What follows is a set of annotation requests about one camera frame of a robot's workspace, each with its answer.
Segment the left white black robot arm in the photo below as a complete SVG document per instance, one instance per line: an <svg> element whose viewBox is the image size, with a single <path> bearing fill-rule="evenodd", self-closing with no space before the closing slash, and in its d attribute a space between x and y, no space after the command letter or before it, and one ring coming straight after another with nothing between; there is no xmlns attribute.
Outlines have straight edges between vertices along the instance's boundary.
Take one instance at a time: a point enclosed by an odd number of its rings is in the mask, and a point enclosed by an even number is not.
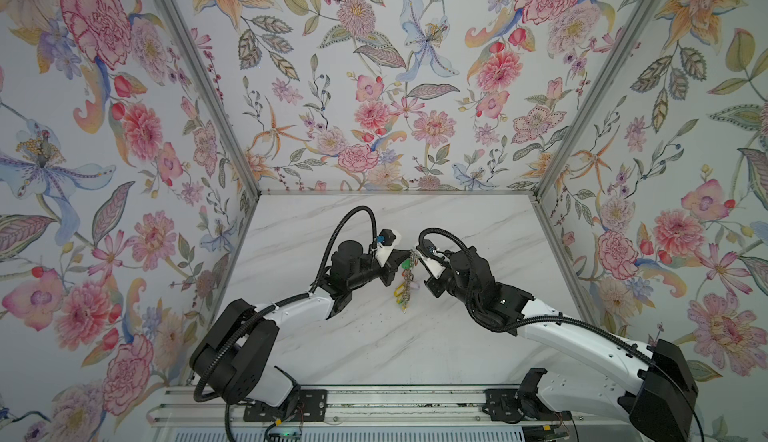
<svg viewBox="0 0 768 442"><path fill-rule="evenodd" d="M319 274L306 291L265 305L232 301L190 358L189 367L197 377L193 400L219 399L227 410L237 405L254 407L275 422L294 417L301 385L270 364L278 336L339 315L353 293L370 282L390 286L412 255L382 236L367 247L344 241L334 252L326 252Z"/></svg>

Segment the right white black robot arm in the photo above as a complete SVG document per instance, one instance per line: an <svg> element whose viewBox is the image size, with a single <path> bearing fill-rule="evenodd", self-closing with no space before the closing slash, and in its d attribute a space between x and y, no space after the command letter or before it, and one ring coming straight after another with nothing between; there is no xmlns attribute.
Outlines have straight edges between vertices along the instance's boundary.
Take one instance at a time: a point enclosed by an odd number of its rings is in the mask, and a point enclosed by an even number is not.
<svg viewBox="0 0 768 442"><path fill-rule="evenodd" d="M582 412L629 423L652 441L688 441L701 422L698 387L681 350L658 340L645 346L570 317L531 293L495 280L474 248L416 252L435 297L461 301L470 318L496 333L538 342L594 370L592 376L531 368L510 401L497 401L513 421L554 420Z"/></svg>

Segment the large metal keyring with keys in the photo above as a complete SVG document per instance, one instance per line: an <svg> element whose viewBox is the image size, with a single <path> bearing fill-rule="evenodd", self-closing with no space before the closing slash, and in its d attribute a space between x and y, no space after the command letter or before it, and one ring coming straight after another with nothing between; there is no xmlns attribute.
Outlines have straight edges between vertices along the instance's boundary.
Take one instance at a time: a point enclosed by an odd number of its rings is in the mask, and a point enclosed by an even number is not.
<svg viewBox="0 0 768 442"><path fill-rule="evenodd" d="M418 289L413 269L418 265L418 256L411 251L409 258L400 265L401 283L394 289L395 303L402 312L406 312L411 301L412 292Z"/></svg>

